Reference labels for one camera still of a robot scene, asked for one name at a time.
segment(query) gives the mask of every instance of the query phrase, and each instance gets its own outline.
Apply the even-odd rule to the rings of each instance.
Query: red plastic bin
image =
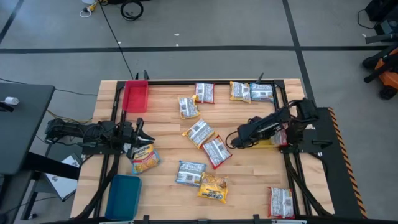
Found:
[[[148,104],[148,81],[129,80],[124,86],[122,108],[128,113],[145,113]]]

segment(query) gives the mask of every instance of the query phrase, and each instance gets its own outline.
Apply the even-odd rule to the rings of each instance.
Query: blue tray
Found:
[[[105,217],[110,220],[133,220],[137,213],[140,192],[139,177],[116,175],[109,191]]]

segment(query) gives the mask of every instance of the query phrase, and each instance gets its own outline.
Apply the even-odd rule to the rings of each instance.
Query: red snack bag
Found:
[[[207,153],[214,169],[217,169],[217,167],[219,167],[225,160],[232,156],[220,136],[217,136],[211,142],[202,145],[202,148]]]
[[[198,103],[214,103],[214,86],[211,83],[197,83],[195,95]]]
[[[294,218],[292,191],[276,187],[268,188],[270,190],[268,217]]]

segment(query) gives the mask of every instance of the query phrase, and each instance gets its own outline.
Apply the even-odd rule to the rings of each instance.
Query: wooden table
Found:
[[[304,97],[299,79],[285,79],[288,100]],[[116,80],[102,81],[93,115],[93,122],[110,120],[116,91]],[[182,133],[199,118],[181,120],[178,96],[195,94],[194,85],[149,85],[149,102],[144,114],[127,114],[128,121],[142,117],[144,131],[156,138],[154,147],[162,162],[139,177],[142,180],[141,198],[136,220],[150,215],[151,220],[188,219],[249,219],[253,214],[267,218],[269,206],[268,187],[289,188],[283,155],[272,149],[232,149],[233,156],[217,170],[213,170],[203,151],[195,148]],[[120,120],[121,101],[116,122]],[[265,117],[274,112],[274,105],[229,99],[229,85],[216,85],[215,104],[199,104],[203,118],[223,138],[253,116]],[[321,161],[302,154],[303,171],[308,188],[330,213],[334,213],[328,184]],[[227,204],[217,200],[197,197],[198,188],[175,182],[179,160],[208,164],[207,172],[229,176]],[[80,179],[73,203],[71,217],[78,215],[98,188],[103,156],[93,156],[81,168]],[[131,175],[131,163],[121,156],[119,174]],[[304,214],[301,194],[298,195],[300,211]],[[104,215],[108,191],[104,194],[101,215]]]

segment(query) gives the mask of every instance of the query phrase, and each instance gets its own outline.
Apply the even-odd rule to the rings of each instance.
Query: orange and black striped edge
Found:
[[[346,146],[344,145],[343,138],[341,137],[340,130],[338,129],[335,112],[333,111],[333,108],[328,108],[328,109],[330,112],[331,120],[333,121],[333,126],[335,127],[335,131],[336,131],[337,139],[340,144],[341,152],[343,153],[343,158],[346,163],[349,178],[351,180],[351,184],[353,185],[355,197],[358,201],[359,209],[361,210],[363,218],[368,218],[368,215],[366,214],[366,211],[365,211],[365,206],[363,205],[363,202],[362,202],[361,194],[359,193],[358,184],[356,183],[355,178],[354,178],[353,168],[351,167],[351,163],[349,162],[349,159],[348,159]]]

